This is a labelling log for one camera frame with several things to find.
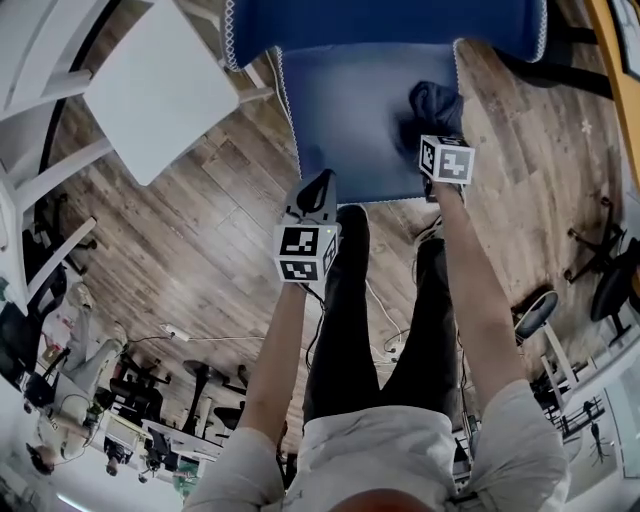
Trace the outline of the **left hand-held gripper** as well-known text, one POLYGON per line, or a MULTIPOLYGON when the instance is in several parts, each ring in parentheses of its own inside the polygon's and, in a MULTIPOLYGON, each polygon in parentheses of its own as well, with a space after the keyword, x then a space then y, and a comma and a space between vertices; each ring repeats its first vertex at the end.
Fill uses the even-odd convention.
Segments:
POLYGON ((283 282, 321 283, 338 252, 336 175, 326 169, 287 194, 274 227, 274 261, 283 282))

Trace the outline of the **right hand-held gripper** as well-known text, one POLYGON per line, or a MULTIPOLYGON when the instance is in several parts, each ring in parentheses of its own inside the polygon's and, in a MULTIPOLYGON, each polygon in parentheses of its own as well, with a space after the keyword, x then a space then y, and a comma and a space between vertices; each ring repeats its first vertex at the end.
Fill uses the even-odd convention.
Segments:
POLYGON ((444 183, 454 187, 462 200, 464 189, 471 183, 475 149, 462 136, 421 135, 418 146, 418 169, 428 203, 437 201, 432 187, 444 183))

